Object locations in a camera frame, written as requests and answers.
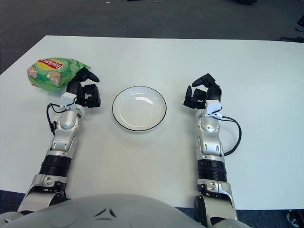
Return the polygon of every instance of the gray floor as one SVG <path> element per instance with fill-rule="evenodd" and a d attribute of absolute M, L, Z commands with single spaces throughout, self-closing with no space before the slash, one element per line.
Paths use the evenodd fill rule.
<path fill-rule="evenodd" d="M 277 40 L 301 35 L 294 27 L 303 13 L 300 0 L 253 6 L 234 0 L 0 0 L 0 73 L 45 35 Z M 0 191 L 0 213 L 16 210 L 22 196 Z M 193 209 L 181 210 L 193 216 Z M 238 217 L 252 227 L 292 227 L 286 213 L 242 210 Z"/>

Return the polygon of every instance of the silver arm segment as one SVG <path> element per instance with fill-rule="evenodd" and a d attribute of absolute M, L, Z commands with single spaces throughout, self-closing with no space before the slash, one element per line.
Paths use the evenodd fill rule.
<path fill-rule="evenodd" d="M 33 178 L 18 212 L 37 211 L 65 200 L 67 171 L 77 146 L 77 134 L 83 125 L 85 110 L 75 104 L 76 95 L 64 93 L 59 110 L 57 131 L 47 150 L 39 174 Z"/>
<path fill-rule="evenodd" d="M 195 199 L 195 219 L 206 227 L 212 227 L 222 219 L 235 219 L 237 214 L 231 186 L 227 182 L 225 159 L 219 139 L 220 125 L 218 100 L 207 100 L 206 109 L 197 112 L 196 156 L 200 195 Z"/>

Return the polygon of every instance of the cable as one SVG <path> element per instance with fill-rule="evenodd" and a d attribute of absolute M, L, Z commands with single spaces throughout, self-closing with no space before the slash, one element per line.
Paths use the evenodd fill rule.
<path fill-rule="evenodd" d="M 221 121 L 234 122 L 234 123 L 236 123 L 236 125 L 238 127 L 237 143 L 235 144 L 235 146 L 230 151 L 224 153 L 225 156 L 228 156 L 228 155 L 232 154 L 237 149 L 238 145 L 240 144 L 241 139 L 242 139 L 242 129 L 241 129 L 241 126 L 238 124 L 238 122 L 235 119 L 232 119 L 231 117 L 228 117 L 228 116 L 223 116 L 223 118 L 229 119 L 229 120 L 221 120 Z"/>
<path fill-rule="evenodd" d="M 75 97 L 74 100 L 73 100 L 73 102 L 70 103 L 70 104 L 68 104 L 67 106 L 71 106 L 72 104 L 74 104 L 74 102 L 75 102 L 76 99 L 77 99 L 77 97 Z M 63 111 L 56 111 L 56 110 L 54 109 L 54 106 L 56 106 L 56 107 L 58 107 L 58 108 L 60 107 L 59 105 L 57 105 L 57 104 L 52 104 L 52 103 L 49 103 L 49 104 L 47 105 L 47 121 L 48 121 L 48 125 L 49 125 L 49 127 L 50 127 L 51 132 L 53 133 L 53 135 L 55 135 L 55 129 L 56 129 L 56 127 L 54 127 L 54 124 L 56 124 L 56 122 L 55 122 L 55 121 L 54 121 L 54 122 L 51 122 L 51 119 L 50 119 L 49 113 L 48 113 L 49 108 L 52 107 L 52 109 L 53 109 L 53 111 L 54 111 L 55 113 L 64 113 L 65 111 L 68 110 L 68 109 L 65 109 L 65 110 L 63 110 Z"/>
<path fill-rule="evenodd" d="M 220 110 L 222 110 L 222 108 L 223 107 L 221 106 L 219 110 L 216 110 L 216 111 L 212 112 L 211 114 L 218 113 Z"/>

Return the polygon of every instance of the lay's chip bag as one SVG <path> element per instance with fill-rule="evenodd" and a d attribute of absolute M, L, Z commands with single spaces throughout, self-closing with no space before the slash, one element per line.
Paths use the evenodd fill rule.
<path fill-rule="evenodd" d="M 44 58 L 27 69 L 33 86 L 48 91 L 61 90 L 81 68 L 89 66 L 70 58 Z"/>

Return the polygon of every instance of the lay's logo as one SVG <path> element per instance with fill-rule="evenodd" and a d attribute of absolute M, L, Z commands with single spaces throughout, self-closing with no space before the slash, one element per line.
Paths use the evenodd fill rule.
<path fill-rule="evenodd" d="M 44 63 L 44 64 L 48 65 L 50 68 L 53 68 L 53 69 L 59 69 L 63 66 L 63 64 L 55 62 L 55 61 L 47 59 L 47 58 L 40 59 L 40 60 L 38 60 L 38 62 Z"/>

